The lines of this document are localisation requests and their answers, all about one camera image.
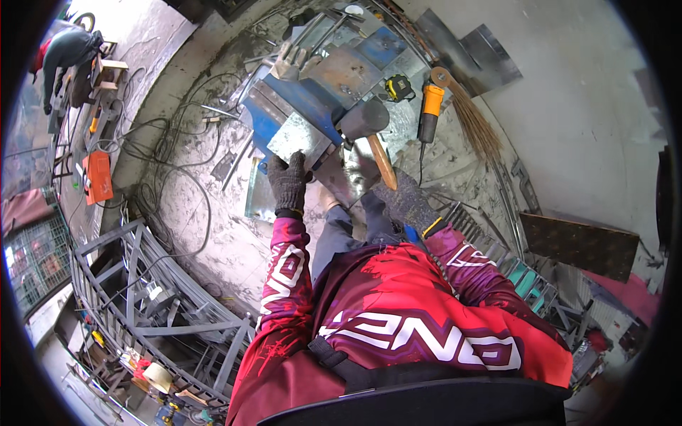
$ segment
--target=wire mesh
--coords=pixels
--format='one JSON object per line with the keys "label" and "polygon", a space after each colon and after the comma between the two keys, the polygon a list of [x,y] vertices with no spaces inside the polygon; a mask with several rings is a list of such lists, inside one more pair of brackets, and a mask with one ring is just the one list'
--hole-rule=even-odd
{"label": "wire mesh", "polygon": [[[48,204],[56,203],[53,192],[49,189],[43,192]],[[14,297],[23,316],[53,289],[71,279],[70,238],[57,207],[52,215],[11,232],[4,239]]]}

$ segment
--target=white wall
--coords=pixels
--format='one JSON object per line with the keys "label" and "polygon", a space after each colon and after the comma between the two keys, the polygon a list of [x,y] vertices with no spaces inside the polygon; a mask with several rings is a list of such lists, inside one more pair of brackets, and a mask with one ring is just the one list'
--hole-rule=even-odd
{"label": "white wall", "polygon": [[52,334],[57,317],[73,291],[73,286],[67,284],[66,287],[62,288],[45,302],[43,306],[39,307],[29,320],[26,321],[24,328],[26,329],[26,334],[29,335],[33,347],[38,346],[45,337]]}
{"label": "white wall", "polygon": [[[546,215],[639,234],[654,254],[658,152],[666,144],[632,74],[632,36],[602,0],[398,0],[427,7],[462,38],[485,23],[524,78],[482,97],[497,117]],[[637,262],[633,272],[662,277]]]}

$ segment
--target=orange welding machine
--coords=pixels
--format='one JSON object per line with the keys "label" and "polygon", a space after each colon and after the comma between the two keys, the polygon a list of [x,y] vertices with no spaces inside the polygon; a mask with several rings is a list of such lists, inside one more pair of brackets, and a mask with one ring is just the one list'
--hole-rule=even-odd
{"label": "orange welding machine", "polygon": [[83,181],[88,205],[114,197],[107,153],[95,151],[83,159]]}

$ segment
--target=mallet wooden handle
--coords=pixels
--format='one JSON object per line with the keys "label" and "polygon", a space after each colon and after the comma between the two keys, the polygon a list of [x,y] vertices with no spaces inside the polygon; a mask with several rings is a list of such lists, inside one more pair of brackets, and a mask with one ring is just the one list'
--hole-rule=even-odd
{"label": "mallet wooden handle", "polygon": [[388,155],[386,155],[386,151],[384,151],[384,148],[381,146],[381,142],[379,142],[379,137],[376,134],[373,134],[367,136],[367,140],[369,141],[370,147],[372,148],[374,160],[376,161],[376,165],[379,167],[379,172],[381,172],[381,177],[383,178],[384,183],[386,183],[387,187],[395,191],[398,188],[398,179],[396,178],[396,174],[393,171],[391,162],[388,161]]}

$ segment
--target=glove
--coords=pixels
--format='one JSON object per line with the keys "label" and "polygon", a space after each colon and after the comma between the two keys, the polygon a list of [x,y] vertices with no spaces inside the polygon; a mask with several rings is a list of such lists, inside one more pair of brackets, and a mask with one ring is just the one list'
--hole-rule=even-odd
{"label": "glove", "polygon": [[310,70],[322,61],[320,56],[314,56],[306,61],[308,53],[307,49],[292,47],[291,42],[284,42],[270,74],[283,81],[298,81],[305,78]]}
{"label": "glove", "polygon": [[289,164],[277,155],[267,162],[267,180],[270,181],[272,194],[275,197],[275,214],[277,217],[295,217],[303,219],[303,203],[306,195],[306,169],[303,163],[305,154],[296,151],[291,155]]}
{"label": "glove", "polygon": [[417,182],[401,169],[394,170],[398,179],[396,191],[387,187],[383,180],[372,187],[374,194],[386,203],[388,214],[412,226],[425,239],[445,228],[447,223],[428,204]]}

